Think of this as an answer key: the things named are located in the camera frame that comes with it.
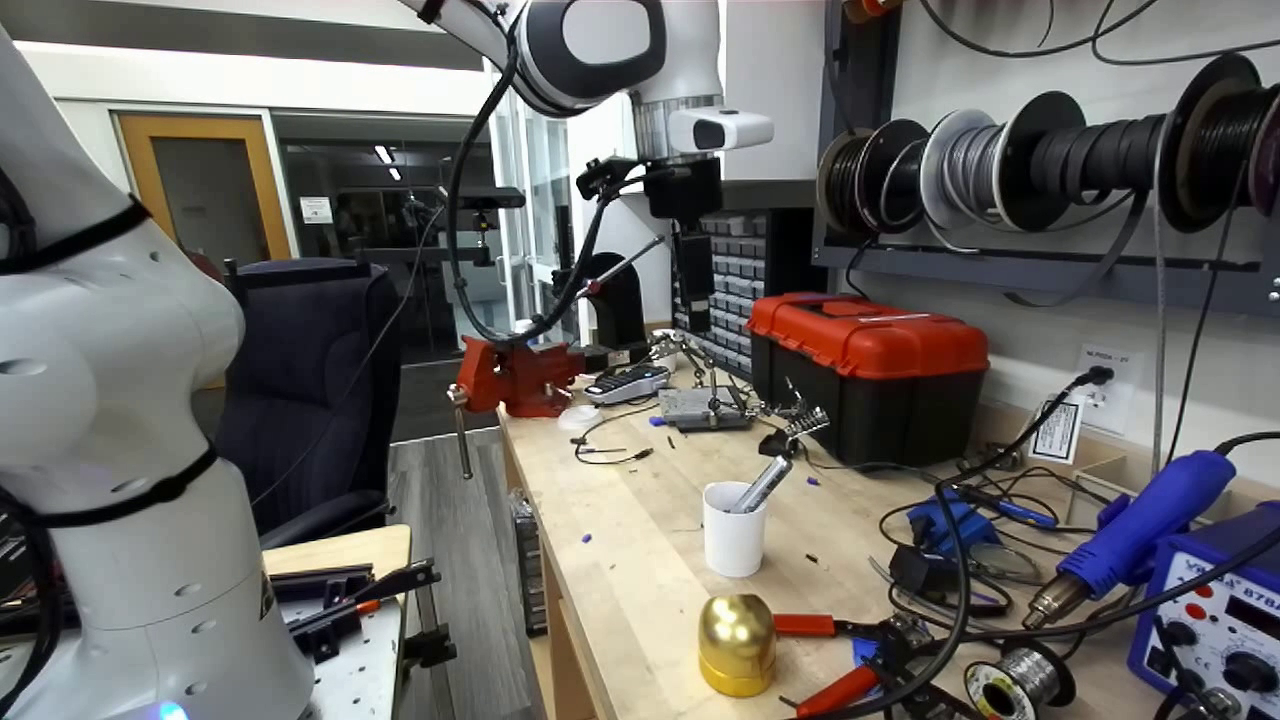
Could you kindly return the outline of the white foreground robot arm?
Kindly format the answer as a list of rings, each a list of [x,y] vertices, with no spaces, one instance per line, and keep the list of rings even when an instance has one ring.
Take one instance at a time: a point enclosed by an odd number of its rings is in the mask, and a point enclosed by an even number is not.
[[[300,720],[313,663],[194,392],[244,316],[77,146],[0,38],[0,488],[80,619],[39,619],[4,720]]]

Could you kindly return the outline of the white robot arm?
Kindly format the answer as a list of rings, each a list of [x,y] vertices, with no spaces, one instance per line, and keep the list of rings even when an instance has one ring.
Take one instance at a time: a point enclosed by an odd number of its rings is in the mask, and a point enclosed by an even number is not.
[[[676,307],[709,330],[713,255],[701,220],[720,196],[720,152],[740,142],[720,84],[715,0],[400,0],[492,59],[545,118],[631,101],[636,158],[657,167],[647,208],[676,224]]]

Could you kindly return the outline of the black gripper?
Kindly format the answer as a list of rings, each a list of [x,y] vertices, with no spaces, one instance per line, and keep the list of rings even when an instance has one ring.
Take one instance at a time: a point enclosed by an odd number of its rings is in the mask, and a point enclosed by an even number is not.
[[[704,220],[720,208],[720,162],[676,158],[654,162],[644,176],[647,213],[673,220],[676,298],[689,333],[709,330],[713,307],[713,242]]]

